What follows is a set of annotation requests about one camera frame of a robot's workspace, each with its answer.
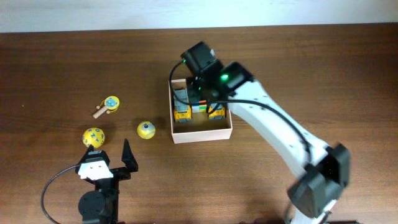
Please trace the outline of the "yellow grey toy mixer truck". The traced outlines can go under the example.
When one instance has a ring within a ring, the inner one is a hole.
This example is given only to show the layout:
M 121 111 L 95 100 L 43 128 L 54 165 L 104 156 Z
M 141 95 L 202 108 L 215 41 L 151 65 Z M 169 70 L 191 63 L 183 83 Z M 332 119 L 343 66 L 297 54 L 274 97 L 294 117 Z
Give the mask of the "yellow grey toy mixer truck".
M 225 119 L 226 110 L 223 105 L 213 103 L 210 105 L 208 119 Z

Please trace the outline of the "small colourful puzzle cube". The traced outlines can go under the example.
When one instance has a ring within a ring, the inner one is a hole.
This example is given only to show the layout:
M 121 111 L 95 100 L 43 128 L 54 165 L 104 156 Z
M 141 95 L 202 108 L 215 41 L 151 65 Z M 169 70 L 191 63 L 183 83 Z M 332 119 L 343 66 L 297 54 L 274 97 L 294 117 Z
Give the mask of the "small colourful puzzle cube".
M 206 112 L 206 100 L 201 100 L 198 102 L 199 105 L 193 105 L 192 106 L 192 112 L 193 113 L 205 113 Z

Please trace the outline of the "yellow wooden rattle drum toy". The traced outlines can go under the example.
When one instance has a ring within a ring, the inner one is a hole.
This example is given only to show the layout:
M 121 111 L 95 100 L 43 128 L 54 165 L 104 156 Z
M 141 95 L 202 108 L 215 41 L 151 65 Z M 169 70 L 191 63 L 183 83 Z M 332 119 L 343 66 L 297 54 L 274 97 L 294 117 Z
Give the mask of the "yellow wooden rattle drum toy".
M 94 119 L 99 118 L 104 113 L 110 114 L 115 112 L 120 104 L 120 100 L 117 96 L 108 96 L 101 104 L 96 106 L 97 111 L 93 114 Z

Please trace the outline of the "yellow ball with blue letters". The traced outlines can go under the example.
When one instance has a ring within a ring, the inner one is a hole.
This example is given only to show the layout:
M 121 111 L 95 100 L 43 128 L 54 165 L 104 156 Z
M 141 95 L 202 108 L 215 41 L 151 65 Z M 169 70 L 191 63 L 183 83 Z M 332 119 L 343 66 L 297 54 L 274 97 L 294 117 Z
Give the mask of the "yellow ball with blue letters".
M 86 147 L 92 145 L 94 148 L 99 148 L 104 144 L 105 134 L 100 128 L 88 128 L 83 133 L 82 141 Z

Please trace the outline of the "yellow grey toy dump truck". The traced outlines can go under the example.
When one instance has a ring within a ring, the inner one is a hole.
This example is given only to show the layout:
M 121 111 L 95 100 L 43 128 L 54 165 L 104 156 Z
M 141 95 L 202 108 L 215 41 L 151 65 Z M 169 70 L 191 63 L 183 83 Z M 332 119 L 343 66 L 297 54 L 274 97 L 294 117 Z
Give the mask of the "yellow grey toy dump truck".
M 174 121 L 176 123 L 192 121 L 192 109 L 189 105 L 187 89 L 174 91 Z

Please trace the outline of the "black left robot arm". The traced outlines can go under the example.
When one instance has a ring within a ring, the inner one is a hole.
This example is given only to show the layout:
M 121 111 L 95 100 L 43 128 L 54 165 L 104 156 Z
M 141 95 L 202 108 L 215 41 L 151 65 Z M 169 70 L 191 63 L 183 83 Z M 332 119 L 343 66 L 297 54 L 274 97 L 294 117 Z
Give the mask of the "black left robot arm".
M 78 211 L 82 222 L 87 224 L 116 224 L 119 221 L 119 183 L 129 180 L 139 170 L 129 141 L 124 140 L 121 161 L 123 167 L 109 168 L 105 151 L 96 151 L 89 146 L 78 163 L 75 172 L 81 179 L 94 185 L 95 189 L 81 196 Z

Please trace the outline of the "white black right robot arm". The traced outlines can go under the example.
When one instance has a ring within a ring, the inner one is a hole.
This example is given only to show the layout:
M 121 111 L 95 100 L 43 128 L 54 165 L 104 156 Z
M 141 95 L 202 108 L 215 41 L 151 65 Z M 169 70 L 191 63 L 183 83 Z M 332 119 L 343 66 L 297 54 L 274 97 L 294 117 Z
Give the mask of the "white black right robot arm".
M 349 184 L 351 155 L 331 147 L 296 122 L 240 63 L 224 66 L 204 42 L 181 54 L 208 104 L 225 105 L 252 126 L 282 157 L 297 181 L 288 189 L 292 219 L 286 223 L 326 223 Z

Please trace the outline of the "yellow grey minion ball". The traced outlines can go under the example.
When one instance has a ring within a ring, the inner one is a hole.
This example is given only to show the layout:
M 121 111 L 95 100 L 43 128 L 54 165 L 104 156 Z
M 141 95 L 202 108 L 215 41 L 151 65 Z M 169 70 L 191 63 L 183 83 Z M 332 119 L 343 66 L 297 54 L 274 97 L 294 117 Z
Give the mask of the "yellow grey minion ball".
M 152 138 L 155 131 L 155 126 L 150 121 L 143 121 L 137 127 L 137 133 L 142 139 Z

